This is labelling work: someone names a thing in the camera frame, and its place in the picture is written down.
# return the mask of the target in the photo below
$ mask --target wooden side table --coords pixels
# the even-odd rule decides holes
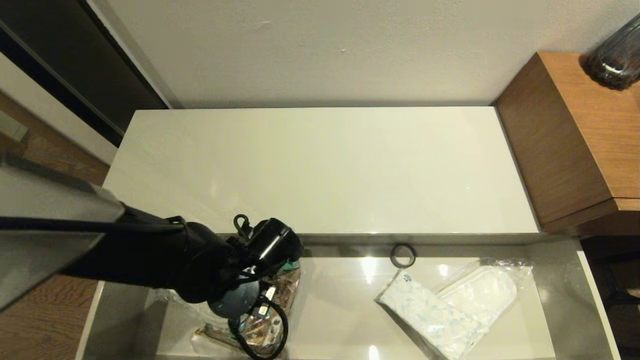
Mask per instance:
[[[640,234],[640,86],[587,76],[579,54],[536,53],[494,103],[550,233]]]

